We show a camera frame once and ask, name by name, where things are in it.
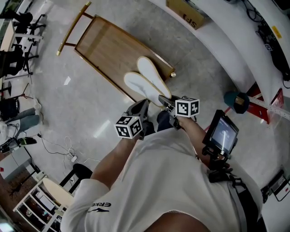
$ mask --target person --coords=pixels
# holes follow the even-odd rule
[[[7,142],[10,138],[17,138],[21,132],[41,124],[43,120],[42,113],[40,112],[41,108],[41,104],[35,98],[33,108],[20,112],[17,116],[7,121],[0,119],[0,145]]]
[[[227,181],[209,182],[210,158],[202,155],[205,131],[191,118],[178,119],[183,130],[172,128],[162,111],[157,133],[151,130],[143,141],[122,139],[91,178],[81,181],[61,231],[240,231]],[[257,184],[235,160],[227,163],[247,185],[260,214]]]

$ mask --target white insole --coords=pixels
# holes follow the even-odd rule
[[[161,102],[158,100],[158,96],[163,94],[144,76],[136,72],[127,72],[124,75],[124,82],[130,89],[143,95],[156,106],[162,107]]]
[[[139,72],[148,79],[165,97],[171,99],[171,92],[161,79],[155,65],[145,56],[141,56],[137,60]]]

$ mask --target gray tile floor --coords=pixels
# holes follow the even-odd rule
[[[86,1],[37,0],[31,12],[37,18],[47,14],[47,28],[43,35],[35,63],[33,84],[28,93],[39,99],[43,106],[45,125],[32,128],[28,135],[41,130],[50,142],[65,146],[64,137],[70,136],[79,162],[87,158],[102,159],[116,145],[113,124],[132,104],[106,79],[73,51],[65,47],[60,57],[56,51],[75,15]],[[87,10],[115,23],[176,68],[177,77],[167,85],[178,96],[196,97],[201,101],[198,123],[206,128],[217,109],[225,110],[223,95],[235,89],[229,76],[203,44],[178,21],[147,0],[92,0]],[[70,43],[77,42],[89,20],[82,18],[77,24]],[[64,85],[67,78],[70,82]],[[13,94],[19,94],[28,81],[13,82]],[[21,100],[22,109],[31,103]],[[152,120],[158,109],[150,106]],[[238,144],[232,155],[242,167],[263,187],[287,162],[289,155],[289,122],[276,118],[267,126],[265,122],[246,113],[229,112],[240,129]],[[49,154],[36,137],[38,144],[28,146],[35,164],[49,177],[60,182],[73,163],[59,154]],[[65,152],[45,141],[49,151]],[[96,161],[87,161],[91,169]]]

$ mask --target white t-shirt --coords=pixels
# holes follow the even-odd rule
[[[260,213],[258,186],[237,163],[228,163],[247,184]],[[147,136],[137,142],[111,190],[97,180],[81,181],[61,231],[143,232],[170,211],[190,215],[212,232],[239,231],[227,183],[210,183],[207,170],[183,130]]]

